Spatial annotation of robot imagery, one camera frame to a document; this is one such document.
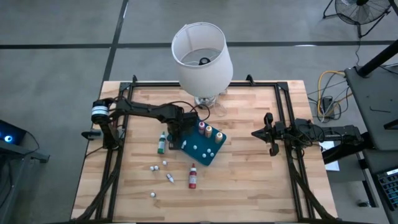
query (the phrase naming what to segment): blue light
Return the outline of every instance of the blue light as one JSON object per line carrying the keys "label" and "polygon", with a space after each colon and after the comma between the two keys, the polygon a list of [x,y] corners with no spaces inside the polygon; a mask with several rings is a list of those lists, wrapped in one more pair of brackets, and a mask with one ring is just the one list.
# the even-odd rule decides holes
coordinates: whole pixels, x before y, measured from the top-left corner
{"label": "blue light", "polygon": [[12,141],[12,137],[11,136],[6,136],[4,137],[5,142],[11,142]]}

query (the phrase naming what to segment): keyboard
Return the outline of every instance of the keyboard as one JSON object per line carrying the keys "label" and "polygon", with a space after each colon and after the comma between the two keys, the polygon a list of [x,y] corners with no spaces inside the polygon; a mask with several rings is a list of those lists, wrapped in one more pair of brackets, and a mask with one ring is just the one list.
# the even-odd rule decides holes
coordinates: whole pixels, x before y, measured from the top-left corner
{"label": "keyboard", "polygon": [[398,168],[377,174],[391,211],[398,210]]}

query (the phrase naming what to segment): yellow cable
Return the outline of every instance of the yellow cable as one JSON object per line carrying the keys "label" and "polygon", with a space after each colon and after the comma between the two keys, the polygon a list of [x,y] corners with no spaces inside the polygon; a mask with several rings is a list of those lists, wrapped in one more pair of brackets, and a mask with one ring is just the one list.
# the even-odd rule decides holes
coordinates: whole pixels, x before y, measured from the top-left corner
{"label": "yellow cable", "polygon": [[346,98],[348,98],[352,95],[353,95],[353,93],[350,93],[350,94],[346,95],[345,97],[343,97],[342,99],[338,100],[336,105],[329,112],[327,112],[327,114],[325,114],[325,116],[328,116],[329,114],[331,114],[331,112],[335,110],[335,108],[337,107],[337,105],[340,104],[341,101],[345,100]]}
{"label": "yellow cable", "polygon": [[318,113],[319,114],[322,114],[321,113],[321,108],[320,108],[320,103],[321,103],[321,92],[320,92],[320,89],[321,89],[321,81],[322,81],[322,77],[324,76],[324,74],[326,74],[326,73],[336,73],[336,74],[339,74],[339,75],[342,75],[343,77],[345,77],[345,74],[343,73],[343,72],[338,72],[338,71],[325,71],[325,72],[323,72],[320,76],[319,76],[319,80],[318,80]]}

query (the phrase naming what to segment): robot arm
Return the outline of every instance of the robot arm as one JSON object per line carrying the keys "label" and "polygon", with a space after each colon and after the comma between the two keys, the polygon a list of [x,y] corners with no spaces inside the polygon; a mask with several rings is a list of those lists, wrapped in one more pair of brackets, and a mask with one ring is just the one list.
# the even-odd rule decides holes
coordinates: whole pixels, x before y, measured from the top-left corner
{"label": "robot arm", "polygon": [[363,142],[359,129],[353,125],[343,127],[321,128],[305,119],[296,119],[289,127],[281,121],[273,122],[272,113],[267,113],[264,117],[265,127],[252,132],[252,136],[257,137],[267,143],[271,143],[270,155],[276,156],[279,152],[278,144],[275,140],[289,140],[293,147],[312,146],[314,141],[341,141],[345,144],[358,145]]}
{"label": "robot arm", "polygon": [[196,111],[185,113],[182,107],[171,103],[156,106],[130,102],[124,97],[96,100],[91,110],[91,121],[101,127],[104,134],[104,148],[116,149],[121,145],[118,130],[111,123],[123,115],[155,118],[161,123],[167,123],[167,131],[172,136],[173,144],[179,142],[182,133],[191,131],[198,119]]}

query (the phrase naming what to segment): red bottle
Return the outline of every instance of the red bottle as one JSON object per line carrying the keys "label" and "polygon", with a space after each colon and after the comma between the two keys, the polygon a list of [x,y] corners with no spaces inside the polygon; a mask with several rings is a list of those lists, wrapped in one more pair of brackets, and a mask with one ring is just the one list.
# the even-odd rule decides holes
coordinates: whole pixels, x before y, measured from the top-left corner
{"label": "red bottle", "polygon": [[197,187],[197,169],[195,164],[192,164],[191,172],[189,172],[189,188],[195,189]]}

